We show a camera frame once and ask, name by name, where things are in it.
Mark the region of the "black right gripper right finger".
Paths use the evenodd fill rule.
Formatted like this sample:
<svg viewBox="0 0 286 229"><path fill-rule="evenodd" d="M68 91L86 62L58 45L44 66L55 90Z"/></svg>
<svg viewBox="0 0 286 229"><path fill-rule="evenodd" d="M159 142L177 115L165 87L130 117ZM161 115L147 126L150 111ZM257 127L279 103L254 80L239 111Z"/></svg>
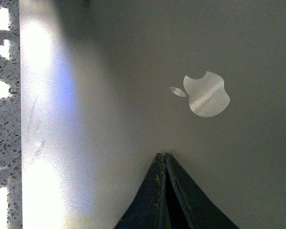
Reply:
<svg viewBox="0 0 286 229"><path fill-rule="evenodd" d="M237 229L230 220L200 189L185 169L173 157L165 154L170 184L181 208L181 222L189 229Z"/></svg>

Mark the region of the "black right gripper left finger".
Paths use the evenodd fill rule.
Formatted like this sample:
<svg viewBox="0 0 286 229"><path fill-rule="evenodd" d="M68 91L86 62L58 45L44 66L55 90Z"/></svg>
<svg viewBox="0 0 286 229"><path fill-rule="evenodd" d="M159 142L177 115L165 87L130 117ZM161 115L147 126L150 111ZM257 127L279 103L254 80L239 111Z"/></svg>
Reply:
<svg viewBox="0 0 286 229"><path fill-rule="evenodd" d="M116 229L163 229L165 213L166 164L156 154L132 203Z"/></svg>

